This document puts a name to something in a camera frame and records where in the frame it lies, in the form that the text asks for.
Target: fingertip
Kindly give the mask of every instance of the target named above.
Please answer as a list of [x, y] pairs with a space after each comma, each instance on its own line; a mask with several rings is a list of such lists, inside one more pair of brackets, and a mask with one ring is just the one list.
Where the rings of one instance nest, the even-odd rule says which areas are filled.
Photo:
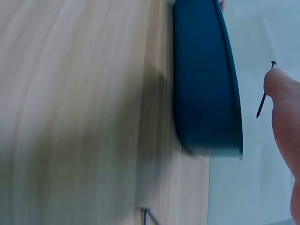
[[267, 72], [263, 87], [265, 93], [273, 99], [273, 102], [276, 102], [290, 95], [295, 83], [296, 81], [290, 78], [284, 71], [274, 68]]

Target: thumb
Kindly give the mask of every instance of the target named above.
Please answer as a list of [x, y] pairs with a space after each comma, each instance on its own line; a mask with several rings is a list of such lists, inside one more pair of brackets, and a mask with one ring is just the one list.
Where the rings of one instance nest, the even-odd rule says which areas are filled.
[[273, 104], [300, 94], [300, 83], [290, 78], [281, 69], [270, 70], [264, 78], [264, 91], [273, 100]]

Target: wooden surface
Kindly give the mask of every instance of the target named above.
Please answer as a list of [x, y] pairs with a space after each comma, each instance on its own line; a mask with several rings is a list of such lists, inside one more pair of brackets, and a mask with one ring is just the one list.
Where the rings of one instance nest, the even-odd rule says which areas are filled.
[[205, 225], [181, 152], [164, 0], [0, 1], [0, 224]]

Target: wood grain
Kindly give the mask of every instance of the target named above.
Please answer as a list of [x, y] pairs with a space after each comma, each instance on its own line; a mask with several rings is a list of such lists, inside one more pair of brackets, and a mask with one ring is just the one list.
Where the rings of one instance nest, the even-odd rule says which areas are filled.
[[205, 225], [172, 118], [164, 0], [0, 2], [0, 224]]

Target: blue lid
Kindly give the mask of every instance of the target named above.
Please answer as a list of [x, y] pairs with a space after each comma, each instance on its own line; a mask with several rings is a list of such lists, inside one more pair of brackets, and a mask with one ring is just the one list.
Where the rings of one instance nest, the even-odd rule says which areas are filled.
[[238, 82], [217, 0], [176, 0], [174, 121], [189, 151], [242, 156]]

